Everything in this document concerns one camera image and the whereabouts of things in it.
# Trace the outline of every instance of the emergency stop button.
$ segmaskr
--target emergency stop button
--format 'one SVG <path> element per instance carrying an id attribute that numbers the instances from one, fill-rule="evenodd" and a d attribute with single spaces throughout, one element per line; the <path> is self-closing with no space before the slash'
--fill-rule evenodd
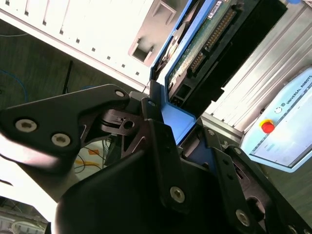
<path id="1" fill-rule="evenodd" d="M 275 129 L 273 121 L 270 119 L 265 119 L 265 120 L 261 121 L 260 127 L 261 127 L 262 131 L 266 134 L 273 132 L 273 130 Z"/>

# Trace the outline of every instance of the white wall panel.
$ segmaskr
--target white wall panel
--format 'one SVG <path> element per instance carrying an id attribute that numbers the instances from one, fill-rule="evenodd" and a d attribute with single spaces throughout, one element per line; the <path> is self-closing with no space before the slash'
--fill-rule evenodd
<path id="1" fill-rule="evenodd" d="M 153 2 L 0 0 L 0 18 L 142 91 L 150 68 L 128 50 Z"/>

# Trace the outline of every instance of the dark floor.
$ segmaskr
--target dark floor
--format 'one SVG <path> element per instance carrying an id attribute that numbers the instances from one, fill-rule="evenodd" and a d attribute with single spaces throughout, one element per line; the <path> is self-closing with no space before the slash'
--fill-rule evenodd
<path id="1" fill-rule="evenodd" d="M 0 21 L 0 34 L 20 34 L 20 30 Z M 24 84 L 29 101 L 60 95 L 70 60 L 74 61 L 69 92 L 86 85 L 114 83 L 126 91 L 132 88 L 73 59 L 54 47 L 33 38 L 0 37 L 0 70 L 17 76 Z M 0 72 L 0 109 L 24 103 L 22 87 L 11 76 Z M 289 174 L 264 167 L 281 194 L 312 226 L 312 160 Z"/>

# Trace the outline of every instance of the red button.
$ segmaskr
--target red button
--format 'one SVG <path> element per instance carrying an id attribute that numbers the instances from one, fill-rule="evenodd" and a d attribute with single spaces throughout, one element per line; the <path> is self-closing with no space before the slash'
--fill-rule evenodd
<path id="1" fill-rule="evenodd" d="M 273 132 L 273 130 L 275 129 L 274 125 L 270 122 L 266 122 L 261 126 L 262 130 L 264 131 L 264 133 L 271 133 Z"/>

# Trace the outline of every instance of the green circuit board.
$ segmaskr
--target green circuit board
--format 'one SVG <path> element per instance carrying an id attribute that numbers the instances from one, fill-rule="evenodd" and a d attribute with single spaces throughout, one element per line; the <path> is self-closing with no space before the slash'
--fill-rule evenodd
<path id="1" fill-rule="evenodd" d="M 201 63 L 204 59 L 201 49 L 206 47 L 209 50 L 209 46 L 212 47 L 215 44 L 220 34 L 226 28 L 227 23 L 233 17 L 235 11 L 231 10 L 231 6 L 235 5 L 236 2 L 237 0 L 216 1 L 215 6 L 171 72 L 169 85 L 174 85 L 176 79 L 189 67 L 195 69 Z"/>

